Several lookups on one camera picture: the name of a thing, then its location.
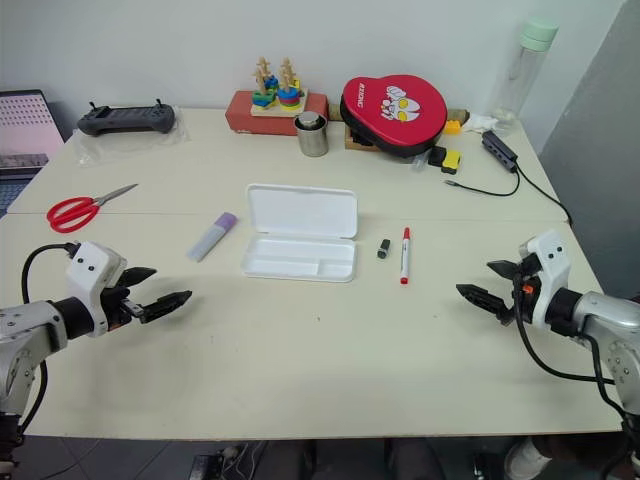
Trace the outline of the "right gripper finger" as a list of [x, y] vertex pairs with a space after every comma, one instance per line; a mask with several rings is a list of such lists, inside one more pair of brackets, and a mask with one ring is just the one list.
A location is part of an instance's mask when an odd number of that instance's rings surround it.
[[472, 305], [493, 314], [498, 321], [513, 321], [514, 313], [503, 299], [473, 284], [457, 284], [457, 291]]
[[508, 260], [496, 260], [488, 262], [487, 266], [500, 277], [510, 281], [521, 280], [523, 278], [521, 263]]

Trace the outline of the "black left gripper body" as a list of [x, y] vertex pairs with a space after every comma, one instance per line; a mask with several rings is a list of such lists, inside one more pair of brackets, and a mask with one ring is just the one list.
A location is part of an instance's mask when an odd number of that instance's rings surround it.
[[107, 331], [114, 331], [129, 324], [133, 318], [145, 320], [144, 309], [129, 299], [130, 288], [141, 280], [119, 280], [114, 287], [105, 288], [100, 294], [100, 303], [107, 321]]

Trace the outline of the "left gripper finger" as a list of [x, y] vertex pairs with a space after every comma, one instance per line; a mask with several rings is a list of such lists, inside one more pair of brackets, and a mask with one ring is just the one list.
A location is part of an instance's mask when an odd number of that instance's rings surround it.
[[155, 302], [143, 306], [142, 323], [150, 323], [182, 307], [192, 296], [191, 290], [173, 292], [158, 298]]
[[121, 286], [126, 288], [133, 287], [144, 282], [156, 273], [157, 270], [150, 267], [132, 267], [125, 269], [121, 274]]

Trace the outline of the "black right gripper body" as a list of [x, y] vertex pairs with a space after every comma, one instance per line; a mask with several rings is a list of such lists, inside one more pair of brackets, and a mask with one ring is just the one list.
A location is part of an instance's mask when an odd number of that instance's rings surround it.
[[[531, 324], [533, 311], [541, 290], [541, 281], [538, 276], [541, 264], [536, 256], [527, 256], [519, 263], [522, 264], [523, 278], [512, 281], [513, 306], [511, 308], [514, 320], [516, 319], [516, 307], [519, 307], [521, 320]], [[502, 325], [509, 325], [512, 321], [500, 322]]]

